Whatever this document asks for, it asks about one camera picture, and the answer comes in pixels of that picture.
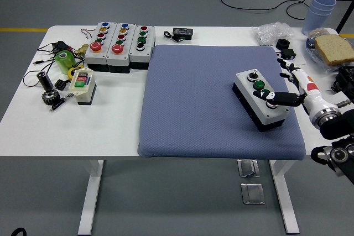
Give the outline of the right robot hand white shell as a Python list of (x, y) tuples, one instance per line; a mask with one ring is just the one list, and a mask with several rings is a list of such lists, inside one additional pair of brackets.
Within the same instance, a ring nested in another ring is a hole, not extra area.
[(314, 127), (319, 129), (325, 122), (340, 116), (336, 105), (323, 99), (317, 85), (308, 74), (293, 62), (278, 58), (280, 66), (289, 73), (281, 73), (298, 89), (299, 93), (253, 91), (253, 95), (269, 104), (297, 107), (302, 105)]

